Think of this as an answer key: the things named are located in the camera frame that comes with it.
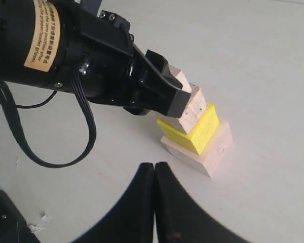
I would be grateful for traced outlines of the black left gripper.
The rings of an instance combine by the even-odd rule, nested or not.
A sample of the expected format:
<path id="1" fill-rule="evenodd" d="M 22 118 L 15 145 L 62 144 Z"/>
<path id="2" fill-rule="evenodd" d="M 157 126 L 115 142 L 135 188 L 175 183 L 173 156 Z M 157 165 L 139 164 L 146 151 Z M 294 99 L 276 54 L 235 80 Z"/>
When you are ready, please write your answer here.
<path id="1" fill-rule="evenodd" d="M 125 18 L 100 10 L 100 1 L 50 3 L 60 20 L 52 82 L 63 83 L 63 92 L 74 92 L 70 79 L 75 74 L 89 102 L 122 107 L 133 115 L 156 111 L 181 117 L 190 93 L 182 90 L 164 56 L 140 51 Z"/>

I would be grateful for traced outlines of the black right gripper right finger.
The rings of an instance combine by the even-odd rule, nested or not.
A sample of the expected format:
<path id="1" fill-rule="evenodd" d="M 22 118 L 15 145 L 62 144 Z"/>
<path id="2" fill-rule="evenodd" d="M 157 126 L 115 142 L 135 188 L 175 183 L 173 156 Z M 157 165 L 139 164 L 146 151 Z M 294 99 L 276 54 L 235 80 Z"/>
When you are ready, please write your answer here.
<path id="1" fill-rule="evenodd" d="M 247 242 L 206 213 L 166 162 L 155 166 L 158 242 Z"/>

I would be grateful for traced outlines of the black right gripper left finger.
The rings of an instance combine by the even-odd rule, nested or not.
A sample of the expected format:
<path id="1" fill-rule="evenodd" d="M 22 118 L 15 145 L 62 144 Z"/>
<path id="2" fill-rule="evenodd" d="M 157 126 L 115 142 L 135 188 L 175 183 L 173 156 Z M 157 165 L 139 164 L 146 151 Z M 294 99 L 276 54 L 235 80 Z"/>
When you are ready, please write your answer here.
<path id="1" fill-rule="evenodd" d="M 75 242 L 153 242 L 154 165 L 141 163 L 108 213 Z"/>

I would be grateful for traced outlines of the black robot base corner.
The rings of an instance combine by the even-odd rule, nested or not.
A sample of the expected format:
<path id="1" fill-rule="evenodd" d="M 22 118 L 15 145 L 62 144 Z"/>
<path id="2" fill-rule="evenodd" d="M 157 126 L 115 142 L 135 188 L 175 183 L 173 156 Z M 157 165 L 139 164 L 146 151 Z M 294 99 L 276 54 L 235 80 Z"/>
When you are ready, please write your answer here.
<path id="1" fill-rule="evenodd" d="M 0 242 L 39 242 L 3 190 L 0 190 Z"/>

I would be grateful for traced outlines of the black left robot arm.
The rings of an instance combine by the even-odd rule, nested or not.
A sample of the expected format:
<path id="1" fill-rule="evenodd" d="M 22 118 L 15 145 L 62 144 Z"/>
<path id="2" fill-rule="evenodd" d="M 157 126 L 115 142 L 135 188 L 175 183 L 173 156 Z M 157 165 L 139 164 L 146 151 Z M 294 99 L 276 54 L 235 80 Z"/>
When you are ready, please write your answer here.
<path id="1" fill-rule="evenodd" d="M 141 52 L 120 15 L 100 1 L 0 1 L 0 80 L 72 93 L 89 102 L 178 118 L 190 99 L 168 61 Z"/>

